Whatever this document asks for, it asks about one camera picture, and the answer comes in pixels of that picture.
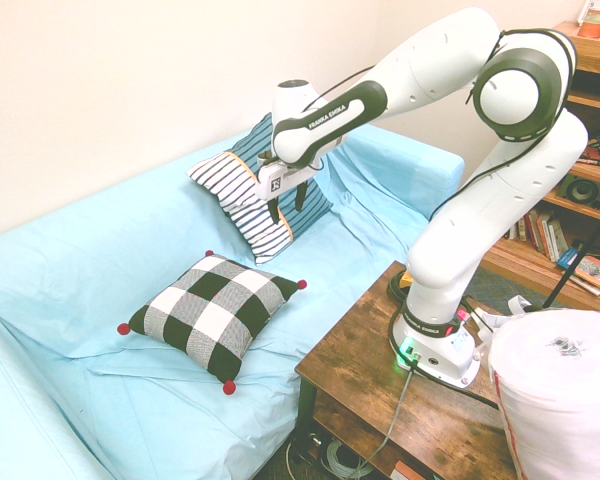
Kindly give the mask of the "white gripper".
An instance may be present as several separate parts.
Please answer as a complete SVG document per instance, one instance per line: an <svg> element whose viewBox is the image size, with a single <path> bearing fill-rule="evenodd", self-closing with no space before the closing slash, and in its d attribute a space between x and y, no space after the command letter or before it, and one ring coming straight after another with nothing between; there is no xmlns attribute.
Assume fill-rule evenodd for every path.
<svg viewBox="0 0 600 480"><path fill-rule="evenodd" d="M302 169L291 168L281 161L262 165L256 177L255 194L267 201L267 208L274 224L280 221L279 197L296 187L295 210L301 212L308 190L308 180L318 173L309 165Z"/></svg>

